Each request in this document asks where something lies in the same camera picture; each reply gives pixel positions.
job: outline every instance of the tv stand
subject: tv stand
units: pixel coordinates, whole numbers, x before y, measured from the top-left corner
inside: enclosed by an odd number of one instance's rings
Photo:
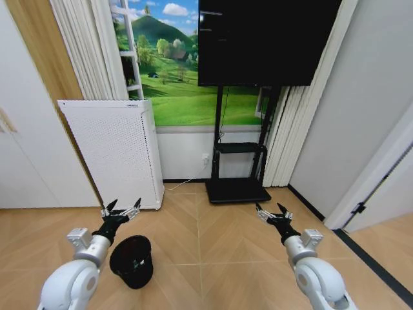
[[[263,187],[265,162],[267,160],[267,148],[264,143],[271,115],[274,112],[280,92],[281,87],[271,88],[270,100],[265,111],[258,143],[220,143],[219,126],[221,123],[223,85],[218,86],[212,172],[211,178],[205,182],[206,191],[211,203],[263,202],[271,199],[271,196]],[[221,153],[254,153],[250,176],[247,178],[219,178],[219,158]],[[257,176],[260,159],[261,166],[259,176]]]

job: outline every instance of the white air purifier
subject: white air purifier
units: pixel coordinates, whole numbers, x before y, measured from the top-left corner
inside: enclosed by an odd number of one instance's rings
[[[164,186],[150,100],[59,100],[90,174],[108,205],[158,210]]]

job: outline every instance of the door frame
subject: door frame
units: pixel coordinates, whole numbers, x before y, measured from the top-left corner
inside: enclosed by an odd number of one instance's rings
[[[342,197],[324,224],[330,229],[342,228],[351,212],[362,202],[412,143],[413,102],[381,144],[368,165]]]

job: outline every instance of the door hinge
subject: door hinge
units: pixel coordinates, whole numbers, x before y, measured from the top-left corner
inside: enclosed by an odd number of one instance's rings
[[[362,213],[365,209],[366,209],[366,206],[364,205],[364,202],[359,202],[357,204],[357,207],[353,211],[351,211],[351,213],[352,214]]]

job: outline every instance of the power cord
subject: power cord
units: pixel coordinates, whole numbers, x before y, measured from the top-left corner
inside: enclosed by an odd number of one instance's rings
[[[176,185],[175,187],[172,187],[171,189],[165,189],[165,190],[167,190],[167,191],[173,191],[174,189],[180,187],[182,184],[185,184],[185,183],[188,183],[189,181],[192,181],[193,179],[195,179],[197,176],[199,176],[199,175],[205,170],[205,168],[208,166],[208,162],[209,162],[209,160],[208,160],[208,161],[204,161],[204,167],[202,168],[202,170],[199,171],[195,176],[193,176],[193,177],[190,178],[189,180],[184,181],[184,182]]]
[[[227,98],[225,99],[224,113],[222,114],[221,128],[219,129],[219,136],[218,136],[219,142],[221,142],[221,138],[225,135],[225,133],[222,132],[222,126],[224,125],[225,111],[227,110],[229,92],[230,92],[230,87],[227,88]]]

